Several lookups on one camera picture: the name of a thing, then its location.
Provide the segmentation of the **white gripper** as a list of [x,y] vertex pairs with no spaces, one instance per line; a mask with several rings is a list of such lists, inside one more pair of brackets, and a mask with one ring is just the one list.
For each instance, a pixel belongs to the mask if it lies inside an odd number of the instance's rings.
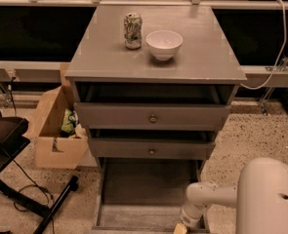
[[176,225],[173,234],[186,234],[186,227],[199,227],[199,222],[204,212],[205,208],[203,206],[184,204],[180,211],[180,220],[182,223]]

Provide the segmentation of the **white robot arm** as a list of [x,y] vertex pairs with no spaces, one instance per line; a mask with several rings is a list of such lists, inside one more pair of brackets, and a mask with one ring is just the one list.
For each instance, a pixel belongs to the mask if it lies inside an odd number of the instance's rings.
[[235,234],[288,234],[288,165],[255,158],[244,166],[235,186],[190,184],[173,234],[187,234],[213,205],[236,209]]

